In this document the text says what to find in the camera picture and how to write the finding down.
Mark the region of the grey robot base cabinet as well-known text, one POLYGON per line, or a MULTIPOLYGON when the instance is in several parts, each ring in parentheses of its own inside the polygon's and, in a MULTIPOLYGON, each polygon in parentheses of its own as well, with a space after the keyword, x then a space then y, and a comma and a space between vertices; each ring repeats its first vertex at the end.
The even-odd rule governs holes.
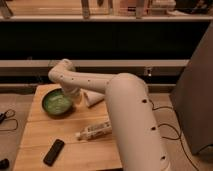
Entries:
POLYGON ((170 100, 193 155, 213 145, 213 20, 183 70, 170 100))

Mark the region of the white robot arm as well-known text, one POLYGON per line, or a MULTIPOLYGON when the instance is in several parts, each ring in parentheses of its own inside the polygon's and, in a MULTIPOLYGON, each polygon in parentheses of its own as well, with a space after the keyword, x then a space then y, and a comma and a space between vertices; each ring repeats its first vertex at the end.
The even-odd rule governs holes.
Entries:
POLYGON ((149 104, 146 83, 134 74, 76 72, 69 59, 62 59, 48 73, 64 93, 79 89, 105 95, 108 116, 124 171, 172 171, 165 144, 149 104))

